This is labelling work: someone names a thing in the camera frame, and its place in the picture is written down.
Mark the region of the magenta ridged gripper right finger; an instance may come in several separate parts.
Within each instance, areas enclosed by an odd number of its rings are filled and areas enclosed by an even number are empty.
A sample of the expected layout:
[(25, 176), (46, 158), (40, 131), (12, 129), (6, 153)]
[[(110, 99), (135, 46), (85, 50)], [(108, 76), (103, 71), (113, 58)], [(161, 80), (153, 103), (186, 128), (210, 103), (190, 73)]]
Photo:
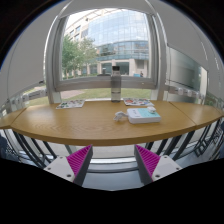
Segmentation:
[(144, 185), (181, 170), (181, 167), (169, 156), (159, 156), (140, 145), (134, 146), (134, 155)]

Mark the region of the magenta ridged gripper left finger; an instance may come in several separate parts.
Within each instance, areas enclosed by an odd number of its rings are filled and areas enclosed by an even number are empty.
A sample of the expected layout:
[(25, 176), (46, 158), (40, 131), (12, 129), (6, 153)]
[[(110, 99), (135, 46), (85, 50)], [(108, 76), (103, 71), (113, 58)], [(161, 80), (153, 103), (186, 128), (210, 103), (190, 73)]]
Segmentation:
[(81, 186), (84, 182), (93, 147), (88, 145), (69, 156), (59, 156), (51, 162), (45, 171)]

